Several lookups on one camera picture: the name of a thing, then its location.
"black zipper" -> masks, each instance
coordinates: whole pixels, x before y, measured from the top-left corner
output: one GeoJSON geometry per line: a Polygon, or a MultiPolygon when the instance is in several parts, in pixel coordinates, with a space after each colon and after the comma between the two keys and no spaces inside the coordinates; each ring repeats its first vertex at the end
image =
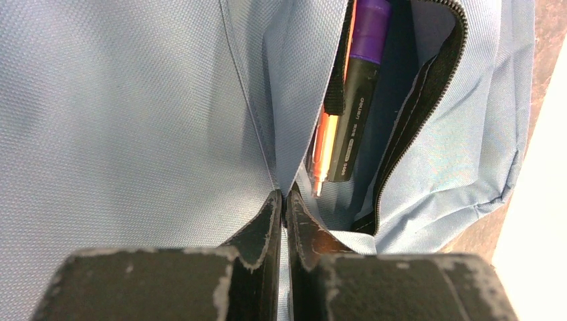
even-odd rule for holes
{"type": "MultiPolygon", "coordinates": [[[[392,173],[394,172],[394,170],[396,169],[396,167],[400,163],[400,160],[404,157],[404,155],[410,149],[411,145],[414,143],[414,141],[418,137],[419,133],[422,131],[423,127],[425,126],[425,123],[428,121],[428,119],[430,119],[431,115],[435,112],[435,110],[437,109],[437,107],[440,104],[441,99],[443,99],[445,93],[447,92],[449,84],[451,83],[451,81],[453,80],[453,77],[455,76],[457,66],[459,65],[459,63],[461,62],[461,58],[463,57],[463,52],[464,52],[464,49],[465,49],[465,43],[467,41],[468,21],[467,21],[466,15],[465,15],[465,10],[461,6],[460,3],[456,2],[456,0],[425,0],[425,1],[437,3],[437,4],[444,5],[444,6],[448,7],[449,10],[451,10],[451,12],[457,18],[457,24],[455,24],[455,29],[453,30],[453,32],[460,32],[460,36],[461,36],[460,50],[459,50],[459,53],[457,54],[456,61],[453,64],[453,69],[451,70],[451,73],[449,74],[449,77],[447,78],[447,81],[445,82],[445,86],[441,90],[441,94],[438,96],[437,101],[433,104],[432,108],[429,109],[429,111],[427,112],[423,121],[421,121],[419,123],[419,127],[417,128],[415,133],[411,136],[411,139],[409,140],[409,142],[407,144],[405,144],[405,146],[403,147],[403,149],[399,153],[397,153],[397,157],[394,160],[394,162],[390,166],[388,166],[388,164],[384,165],[383,169],[386,171],[385,172],[386,174],[385,175],[379,175],[380,174],[379,173],[378,177],[376,178],[376,185],[374,187],[374,190],[376,191],[376,193],[375,193],[376,199],[375,199],[375,203],[374,203],[374,214],[375,214],[375,217],[374,217],[375,228],[374,228],[374,233],[373,233],[374,235],[376,235],[378,233],[378,228],[379,228],[379,225],[380,225],[379,224],[379,222],[380,222],[380,202],[382,201],[382,193],[384,192],[384,187],[386,186],[386,184],[388,183],[388,180],[392,176],[392,173]]],[[[427,67],[427,69],[429,69],[431,67],[431,64],[433,63],[434,59],[436,59],[436,58],[433,58],[432,61],[429,61],[428,63],[426,63],[424,65],[424,68],[427,67]]]]}

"brown surface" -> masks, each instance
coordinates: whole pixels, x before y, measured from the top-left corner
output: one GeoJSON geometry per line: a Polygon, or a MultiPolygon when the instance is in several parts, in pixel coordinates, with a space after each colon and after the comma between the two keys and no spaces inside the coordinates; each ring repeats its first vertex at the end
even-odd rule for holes
{"type": "MultiPolygon", "coordinates": [[[[536,0],[536,49],[528,142],[534,133],[566,33],[567,0],[536,0]]],[[[486,215],[449,242],[441,251],[472,252],[491,262],[507,210],[508,204],[486,215]]]]}

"purple marker cap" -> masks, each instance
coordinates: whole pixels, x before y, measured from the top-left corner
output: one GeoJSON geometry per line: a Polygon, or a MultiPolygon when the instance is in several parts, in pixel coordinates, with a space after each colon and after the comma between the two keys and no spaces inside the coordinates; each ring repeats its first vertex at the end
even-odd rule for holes
{"type": "Polygon", "coordinates": [[[350,57],[380,64],[389,20],[390,3],[388,1],[357,0],[350,57]]]}

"fabric bag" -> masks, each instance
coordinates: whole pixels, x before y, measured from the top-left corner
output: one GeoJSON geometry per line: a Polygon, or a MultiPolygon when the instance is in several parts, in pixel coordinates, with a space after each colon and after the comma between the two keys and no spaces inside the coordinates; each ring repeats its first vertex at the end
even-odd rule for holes
{"type": "Polygon", "coordinates": [[[76,249],[214,247],[295,181],[360,253],[437,251],[504,204],[534,2],[392,0],[353,178],[313,199],[304,159],[346,4],[0,4],[0,319],[28,318],[76,249]]]}

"white surface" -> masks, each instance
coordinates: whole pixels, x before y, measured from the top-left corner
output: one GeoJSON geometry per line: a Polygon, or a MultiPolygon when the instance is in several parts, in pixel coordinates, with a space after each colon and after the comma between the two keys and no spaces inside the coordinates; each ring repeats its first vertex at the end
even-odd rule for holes
{"type": "Polygon", "coordinates": [[[521,321],[567,321],[566,42],[493,257],[521,321]]]}

